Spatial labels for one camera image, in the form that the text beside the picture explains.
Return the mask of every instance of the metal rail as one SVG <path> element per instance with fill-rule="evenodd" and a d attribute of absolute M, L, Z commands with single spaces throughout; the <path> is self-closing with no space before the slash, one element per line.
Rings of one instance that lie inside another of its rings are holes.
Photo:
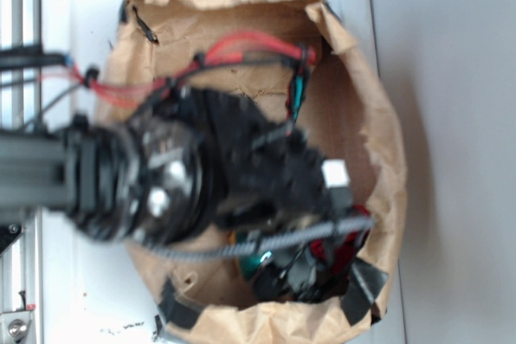
<path fill-rule="evenodd" d="M 41 39 L 40 0 L 0 0 L 0 48 Z M 1 81 L 38 78 L 34 70 L 2 73 Z M 0 91 L 0 125 L 14 128 L 40 110 L 41 85 Z M 0 342 L 41 343 L 41 214 L 26 217 L 18 240 L 0 258 Z"/>

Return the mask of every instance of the black clip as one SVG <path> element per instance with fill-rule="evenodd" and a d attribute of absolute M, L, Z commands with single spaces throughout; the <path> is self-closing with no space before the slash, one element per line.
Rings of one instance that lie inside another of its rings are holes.
<path fill-rule="evenodd" d="M 100 70 L 98 70 L 98 68 L 95 68 L 93 66 L 88 68 L 88 70 L 86 71 L 86 75 L 84 77 L 83 85 L 86 88 L 91 89 L 92 82 L 95 82 L 98 79 L 99 74 L 100 74 Z"/>

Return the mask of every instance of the brown paper bag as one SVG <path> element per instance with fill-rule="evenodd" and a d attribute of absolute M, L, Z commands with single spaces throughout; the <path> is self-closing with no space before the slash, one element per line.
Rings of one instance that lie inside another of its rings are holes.
<path fill-rule="evenodd" d="M 124 6 L 127 21 L 106 66 L 106 80 L 114 84 L 174 74 L 194 53 L 239 29 L 315 48 L 318 64 L 298 124 L 326 155 L 346 160 L 356 203 L 366 204 L 376 220 L 346 295 L 316 305 L 257 304 L 234 262 L 176 263 L 128 243 L 136 269 L 168 314 L 164 318 L 189 320 L 169 322 L 167 329 L 199 344 L 342 343 L 367 330 L 373 317 L 384 316 L 389 299 L 405 224 L 406 163 L 397 116 L 356 41 L 324 0 L 125 0 Z M 289 77 L 282 68 L 235 67 L 192 84 L 245 93 L 270 118 L 282 119 Z M 101 119 L 129 113 L 98 107 Z M 223 244 L 227 235 L 211 227 L 182 245 L 201 250 Z"/>

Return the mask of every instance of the cable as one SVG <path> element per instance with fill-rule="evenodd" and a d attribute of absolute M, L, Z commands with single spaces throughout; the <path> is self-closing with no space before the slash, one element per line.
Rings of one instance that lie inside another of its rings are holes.
<path fill-rule="evenodd" d="M 70 86 L 69 88 L 63 90 L 61 93 L 59 93 L 57 96 L 54 97 L 53 100 L 51 100 L 37 115 L 35 115 L 33 118 L 31 118 L 29 121 L 25 122 L 20 128 L 19 131 L 26 131 L 27 128 L 31 124 L 35 124 L 37 122 L 40 122 L 43 118 L 43 115 L 47 113 L 57 102 L 59 102 L 63 97 L 66 97 L 68 94 L 74 92 L 75 90 L 78 90 L 82 87 L 82 84 L 75 84 L 73 86 Z"/>
<path fill-rule="evenodd" d="M 296 230 L 273 235 L 257 241 L 236 243 L 210 251 L 177 251 L 166 247 L 147 245 L 150 252 L 166 259 L 200 262 L 212 259 L 233 259 L 247 255 L 263 254 L 266 251 L 276 251 L 300 245 L 315 239 L 324 239 L 356 231 L 370 230 L 374 221 L 369 217 L 353 217 L 337 222 L 323 222 L 304 230 Z"/>
<path fill-rule="evenodd" d="M 39 78 L 26 78 L 24 80 L 12 81 L 12 82 L 4 82 L 0 84 L 0 89 L 12 88 L 13 86 L 25 86 L 25 84 L 33 84 L 37 82 Z"/>

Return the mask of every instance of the screw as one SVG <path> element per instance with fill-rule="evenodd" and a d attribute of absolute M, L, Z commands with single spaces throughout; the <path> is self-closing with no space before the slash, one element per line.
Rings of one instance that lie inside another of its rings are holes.
<path fill-rule="evenodd" d="M 19 340 L 25 337 L 25 333 L 27 332 L 27 324 L 25 324 L 22 320 L 14 320 L 9 324 L 7 328 L 9 336 L 14 340 Z"/>
<path fill-rule="evenodd" d="M 18 225 L 10 225 L 9 226 L 9 232 L 11 234 L 16 234 L 18 231 L 19 231 L 19 226 Z"/>

